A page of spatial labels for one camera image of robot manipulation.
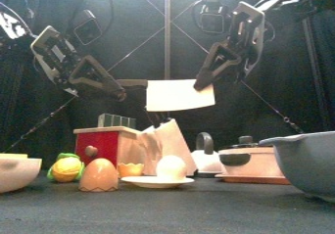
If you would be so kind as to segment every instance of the pot lid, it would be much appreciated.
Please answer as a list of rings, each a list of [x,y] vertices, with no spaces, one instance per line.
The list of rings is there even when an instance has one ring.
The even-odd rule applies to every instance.
[[[240,148],[255,148],[257,147],[257,143],[252,142],[252,136],[239,136],[237,137],[237,144],[228,145],[223,147],[223,150],[227,149],[240,149]]]

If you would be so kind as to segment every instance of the plastic toy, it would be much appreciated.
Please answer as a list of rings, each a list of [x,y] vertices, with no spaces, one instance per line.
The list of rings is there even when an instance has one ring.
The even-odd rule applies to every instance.
[[[49,168],[47,178],[65,183],[79,180],[83,175],[85,165],[80,157],[72,153],[60,153],[53,166]]]

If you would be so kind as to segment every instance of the white plate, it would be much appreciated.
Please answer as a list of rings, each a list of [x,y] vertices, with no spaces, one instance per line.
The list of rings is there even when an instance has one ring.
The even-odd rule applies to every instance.
[[[133,183],[139,187],[155,188],[155,189],[173,188],[184,183],[193,182],[193,179],[187,177],[183,180],[165,181],[160,179],[157,176],[125,176],[121,177],[120,180],[124,182]]]

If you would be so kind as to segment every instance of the orange egg toy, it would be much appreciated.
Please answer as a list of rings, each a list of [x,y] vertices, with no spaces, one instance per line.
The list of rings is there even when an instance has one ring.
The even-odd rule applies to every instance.
[[[108,159],[95,159],[84,170],[79,189],[84,192],[104,192],[117,189],[117,171]]]

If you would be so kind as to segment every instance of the egg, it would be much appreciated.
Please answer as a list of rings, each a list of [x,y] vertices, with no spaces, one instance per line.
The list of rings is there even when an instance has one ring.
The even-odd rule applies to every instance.
[[[95,159],[89,162],[79,189],[85,192],[113,191],[117,189],[117,171],[108,159]]]
[[[164,156],[156,166],[156,175],[163,180],[183,180],[185,178],[187,168],[184,160],[175,156]]]

